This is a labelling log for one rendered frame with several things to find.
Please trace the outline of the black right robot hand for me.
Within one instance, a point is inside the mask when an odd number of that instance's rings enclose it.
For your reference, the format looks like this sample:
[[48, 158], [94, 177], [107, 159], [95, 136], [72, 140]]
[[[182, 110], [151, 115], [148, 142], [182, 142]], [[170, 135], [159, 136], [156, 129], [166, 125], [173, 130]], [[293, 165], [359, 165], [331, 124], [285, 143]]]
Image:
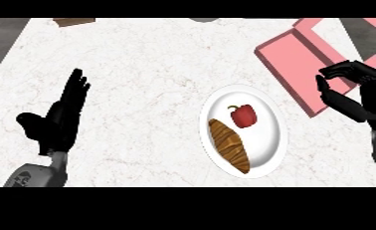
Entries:
[[[376, 69], [358, 61], [343, 61], [318, 70], [315, 76], [321, 101], [356, 122], [366, 122], [371, 128], [371, 158], [376, 162]], [[344, 78], [359, 86], [361, 102], [330, 89], [327, 81]]]

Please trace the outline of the red bell pepper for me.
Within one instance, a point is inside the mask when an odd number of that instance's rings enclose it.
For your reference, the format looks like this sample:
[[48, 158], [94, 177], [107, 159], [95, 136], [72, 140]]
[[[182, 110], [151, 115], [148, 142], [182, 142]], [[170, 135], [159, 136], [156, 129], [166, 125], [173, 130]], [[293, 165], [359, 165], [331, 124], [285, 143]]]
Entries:
[[240, 107], [228, 106], [228, 108], [232, 109], [229, 117], [234, 122], [234, 125], [238, 128], [250, 127], [256, 123], [256, 114], [251, 106], [250, 105], [243, 105]]

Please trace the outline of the pink cardboard box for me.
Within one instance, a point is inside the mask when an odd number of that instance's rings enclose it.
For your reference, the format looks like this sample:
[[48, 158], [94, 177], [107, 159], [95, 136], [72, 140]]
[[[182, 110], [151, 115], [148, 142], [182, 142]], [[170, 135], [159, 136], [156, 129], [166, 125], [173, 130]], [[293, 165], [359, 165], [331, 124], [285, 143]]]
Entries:
[[344, 60], [376, 68], [376, 36], [365, 53], [352, 32], [376, 32], [376, 18], [300, 18], [291, 28], [254, 47], [253, 54], [309, 117], [325, 109], [315, 85], [318, 70]]

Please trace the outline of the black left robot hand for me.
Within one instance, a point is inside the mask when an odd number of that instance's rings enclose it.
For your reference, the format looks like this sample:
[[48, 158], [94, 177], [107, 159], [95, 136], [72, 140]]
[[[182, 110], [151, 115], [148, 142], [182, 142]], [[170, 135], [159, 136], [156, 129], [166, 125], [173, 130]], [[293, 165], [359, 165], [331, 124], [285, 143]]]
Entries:
[[67, 152], [75, 144], [80, 110], [89, 86], [82, 70], [75, 69], [60, 99], [51, 104], [47, 114], [39, 116], [20, 113], [16, 116], [26, 137], [38, 142], [38, 154], [42, 156], [54, 151]]

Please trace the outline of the brown wooden block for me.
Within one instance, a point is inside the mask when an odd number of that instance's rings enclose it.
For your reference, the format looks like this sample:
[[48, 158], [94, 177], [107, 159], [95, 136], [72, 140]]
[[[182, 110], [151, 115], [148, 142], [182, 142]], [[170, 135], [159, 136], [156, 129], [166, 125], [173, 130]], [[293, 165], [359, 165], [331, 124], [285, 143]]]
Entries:
[[52, 21], [57, 23], [60, 27], [67, 27], [79, 24], [92, 23], [95, 21], [94, 18], [54, 18]]

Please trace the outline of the white oval plate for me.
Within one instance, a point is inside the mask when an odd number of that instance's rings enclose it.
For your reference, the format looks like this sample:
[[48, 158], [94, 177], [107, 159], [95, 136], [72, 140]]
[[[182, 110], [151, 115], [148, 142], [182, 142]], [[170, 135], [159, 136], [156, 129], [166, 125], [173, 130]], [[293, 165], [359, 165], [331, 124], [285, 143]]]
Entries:
[[[238, 128], [229, 117], [234, 109], [228, 106], [250, 105], [256, 122], [251, 126]], [[207, 122], [216, 119], [238, 135], [244, 154], [249, 160], [249, 172], [238, 169], [221, 157]], [[287, 146], [287, 130], [282, 115], [268, 95], [246, 85], [229, 85], [219, 88], [207, 97], [198, 115], [198, 136], [201, 147], [213, 164], [232, 176], [257, 178], [265, 176], [278, 166]]]

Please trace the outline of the brown croissant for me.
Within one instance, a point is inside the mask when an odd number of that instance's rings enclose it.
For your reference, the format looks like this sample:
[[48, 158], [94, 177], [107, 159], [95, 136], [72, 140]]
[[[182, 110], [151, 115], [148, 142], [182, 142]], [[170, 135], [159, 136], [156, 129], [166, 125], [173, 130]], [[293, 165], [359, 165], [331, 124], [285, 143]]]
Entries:
[[234, 130], [215, 118], [207, 121], [207, 129], [213, 148], [226, 161], [226, 163], [243, 174], [249, 172], [249, 158], [244, 152], [244, 146], [238, 134]]

